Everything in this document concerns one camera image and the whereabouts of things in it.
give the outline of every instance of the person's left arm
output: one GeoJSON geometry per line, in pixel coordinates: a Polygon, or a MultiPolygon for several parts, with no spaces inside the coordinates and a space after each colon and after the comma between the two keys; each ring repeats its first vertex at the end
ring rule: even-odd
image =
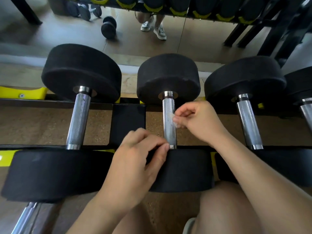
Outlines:
{"type": "Polygon", "coordinates": [[[120,220],[145,197],[166,161],[168,142],[142,128],[130,131],[113,156],[102,188],[67,234],[111,234],[120,220]],[[155,147],[150,163],[148,152],[155,147]]]}

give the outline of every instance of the person's left hand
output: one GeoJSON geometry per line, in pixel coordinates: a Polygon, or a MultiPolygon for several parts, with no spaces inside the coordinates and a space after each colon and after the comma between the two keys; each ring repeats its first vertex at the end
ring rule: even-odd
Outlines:
{"type": "Polygon", "coordinates": [[[96,199],[112,213],[126,214],[138,205],[156,180],[166,161],[168,142],[139,128],[130,131],[115,152],[110,169],[96,199]],[[149,164],[150,150],[160,146],[149,164]]]}

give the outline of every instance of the bare leg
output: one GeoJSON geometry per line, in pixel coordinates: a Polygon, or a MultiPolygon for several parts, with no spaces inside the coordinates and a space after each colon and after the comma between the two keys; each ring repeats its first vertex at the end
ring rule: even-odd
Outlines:
{"type": "Polygon", "coordinates": [[[133,208],[117,225],[112,234],[154,234],[145,207],[139,204],[133,208]]]}
{"type": "Polygon", "coordinates": [[[220,182],[204,192],[192,234],[261,234],[260,220],[239,185],[220,182]]]}
{"type": "Polygon", "coordinates": [[[151,14],[135,11],[135,18],[138,20],[139,23],[143,24],[144,22],[150,20],[151,14]]]}
{"type": "Polygon", "coordinates": [[[165,18],[165,15],[156,15],[156,22],[155,22],[155,28],[159,28],[160,24],[162,23],[163,19],[165,18]]]}

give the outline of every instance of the white sneaker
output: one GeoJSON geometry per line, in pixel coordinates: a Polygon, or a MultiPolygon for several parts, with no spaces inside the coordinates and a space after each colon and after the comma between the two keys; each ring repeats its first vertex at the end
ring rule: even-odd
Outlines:
{"type": "Polygon", "coordinates": [[[167,39],[167,36],[165,34],[165,31],[163,30],[163,26],[160,25],[159,28],[154,28],[154,33],[157,35],[157,37],[160,39],[160,40],[166,40],[167,39]]]}
{"type": "Polygon", "coordinates": [[[154,21],[154,16],[152,15],[149,21],[145,21],[142,26],[141,30],[144,32],[148,32],[151,30],[151,23],[154,21]]]}

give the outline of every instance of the fingernail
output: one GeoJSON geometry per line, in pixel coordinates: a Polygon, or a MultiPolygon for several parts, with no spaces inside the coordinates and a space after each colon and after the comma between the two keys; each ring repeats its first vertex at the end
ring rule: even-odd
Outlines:
{"type": "Polygon", "coordinates": [[[165,144],[165,150],[168,151],[170,149],[170,145],[167,143],[165,144]]]}

